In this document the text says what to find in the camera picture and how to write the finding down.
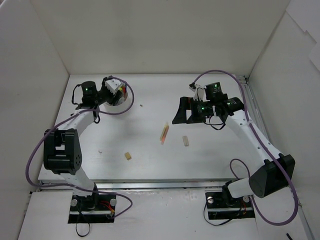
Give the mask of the yellow highlighter stick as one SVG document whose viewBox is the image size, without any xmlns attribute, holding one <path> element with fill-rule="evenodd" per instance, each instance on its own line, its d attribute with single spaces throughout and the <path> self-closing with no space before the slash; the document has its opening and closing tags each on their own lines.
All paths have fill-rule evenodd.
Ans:
<svg viewBox="0 0 320 240">
<path fill-rule="evenodd" d="M 163 137 L 164 137 L 164 135 L 165 135 L 165 131 L 166 131 L 166 129 L 167 129 L 168 126 L 169 126 L 169 124 L 168 124 L 168 122 L 166 122 L 166 123 L 164 124 L 164 127 L 163 127 L 163 129 L 162 129 L 162 132 L 161 132 L 161 135 L 160 135 L 160 138 L 159 138 L 160 141 L 162 141 L 162 139 L 163 139 Z"/>
</svg>

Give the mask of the orange highlighter stick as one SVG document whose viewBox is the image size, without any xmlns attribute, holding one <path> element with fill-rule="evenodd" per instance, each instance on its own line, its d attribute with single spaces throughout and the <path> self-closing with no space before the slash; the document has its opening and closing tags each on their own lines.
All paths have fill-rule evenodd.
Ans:
<svg viewBox="0 0 320 240">
<path fill-rule="evenodd" d="M 167 134 L 168 134 L 168 130 L 169 130 L 169 126 L 167 125 L 167 126 L 165 127 L 165 129 L 164 129 L 164 133 L 163 133 L 162 138 L 161 138 L 161 145 L 163 145 L 164 142 L 165 142 L 166 136 L 167 136 Z"/>
</svg>

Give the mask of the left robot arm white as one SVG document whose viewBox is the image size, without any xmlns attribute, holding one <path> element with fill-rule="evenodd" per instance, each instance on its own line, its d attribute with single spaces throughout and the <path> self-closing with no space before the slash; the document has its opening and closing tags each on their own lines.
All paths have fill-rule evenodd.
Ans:
<svg viewBox="0 0 320 240">
<path fill-rule="evenodd" d="M 81 103 L 76 104 L 72 119 L 45 132 L 43 165 L 73 188 L 77 207 L 90 211 L 99 206 L 100 197 L 96 184 L 82 168 L 80 135 L 89 125 L 100 122 L 100 105 L 117 106 L 126 100 L 127 85 L 109 76 L 102 80 L 100 89 L 94 81 L 85 81 L 77 87 L 82 90 L 82 98 Z"/>
</svg>

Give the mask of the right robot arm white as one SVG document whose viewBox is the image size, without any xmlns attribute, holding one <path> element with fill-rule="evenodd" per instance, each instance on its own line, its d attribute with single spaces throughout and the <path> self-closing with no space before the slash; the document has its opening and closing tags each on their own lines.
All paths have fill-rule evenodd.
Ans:
<svg viewBox="0 0 320 240">
<path fill-rule="evenodd" d="M 292 187 L 295 160 L 283 155 L 274 147 L 252 122 L 244 101 L 229 98 L 222 92 L 219 82 L 205 87 L 191 84 L 193 97 L 183 96 L 172 124 L 209 124 L 219 118 L 223 127 L 228 127 L 244 143 L 252 160 L 253 169 L 248 177 L 229 182 L 221 193 L 221 200 L 233 206 L 240 197 L 254 195 L 264 198 L 285 187 Z"/>
</svg>

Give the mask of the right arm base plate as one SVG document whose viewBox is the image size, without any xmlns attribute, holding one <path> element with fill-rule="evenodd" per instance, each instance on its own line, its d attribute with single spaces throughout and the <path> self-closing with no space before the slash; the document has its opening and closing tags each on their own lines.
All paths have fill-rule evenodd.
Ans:
<svg viewBox="0 0 320 240">
<path fill-rule="evenodd" d="M 226 202 L 222 192 L 205 192 L 204 215 L 208 220 L 226 222 L 236 219 L 254 219 L 255 212 L 252 203 L 248 198 L 237 198 Z"/>
</svg>

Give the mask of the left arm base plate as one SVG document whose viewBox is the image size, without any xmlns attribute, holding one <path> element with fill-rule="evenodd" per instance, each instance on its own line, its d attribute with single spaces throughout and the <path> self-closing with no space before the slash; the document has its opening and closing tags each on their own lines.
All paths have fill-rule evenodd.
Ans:
<svg viewBox="0 0 320 240">
<path fill-rule="evenodd" d="M 117 198 L 114 194 L 73 195 L 69 208 L 69 224 L 102 224 L 115 221 Z"/>
</svg>

